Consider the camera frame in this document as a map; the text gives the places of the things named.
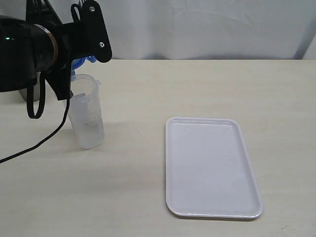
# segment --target table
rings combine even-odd
[[[99,79],[106,139],[84,151],[69,121],[37,150],[0,165],[0,236],[316,236],[316,61],[119,61]],[[0,154],[37,143],[64,106],[47,89],[28,119],[0,94]],[[265,203],[252,222],[187,220],[165,205],[164,125],[173,116],[236,120]]]

